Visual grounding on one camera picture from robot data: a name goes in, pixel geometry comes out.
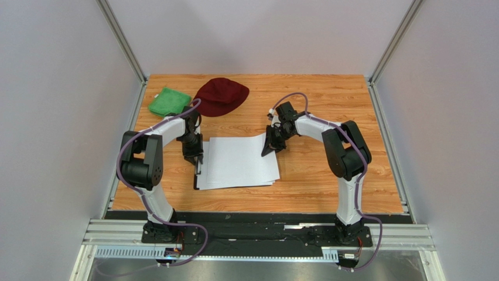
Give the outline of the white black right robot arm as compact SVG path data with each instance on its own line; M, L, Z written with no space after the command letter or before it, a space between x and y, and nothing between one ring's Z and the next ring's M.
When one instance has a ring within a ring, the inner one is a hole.
M336 239L343 245L355 241L363 227L359 213L363 177L372 160L357 124L331 122L307 111L297 112L290 102L271 108L267 116L271 124L266 127L262 156L286 149L286 141L293 136L308 136L323 144L329 168L338 179Z

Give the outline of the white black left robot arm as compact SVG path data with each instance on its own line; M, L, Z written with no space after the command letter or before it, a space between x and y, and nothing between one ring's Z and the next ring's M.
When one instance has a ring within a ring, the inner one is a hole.
M180 236L183 224L168 203L161 186L163 148L172 141L182 144L184 160L194 167L203 162L201 115L195 107L184 107L182 113L169 115L158 124L142 131L126 131L122 136L117 159L117 177L132 189L148 213L143 227L144 242L170 243Z

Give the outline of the white paper sheet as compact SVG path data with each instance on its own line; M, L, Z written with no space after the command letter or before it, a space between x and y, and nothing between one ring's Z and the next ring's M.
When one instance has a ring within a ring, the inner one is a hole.
M204 149L204 157L203 163L197 164L196 172L194 175L194 186L195 190L215 190L215 189L227 189L227 188L237 188L237 187L258 187L258 186L271 186L274 184L275 180L267 181L267 182L256 182L253 184L243 184L243 185L235 185L233 183L208 183L207 175L209 168L209 147L210 142L203 142Z
M246 183L280 179L275 152L261 156L265 134L210 138L208 183Z

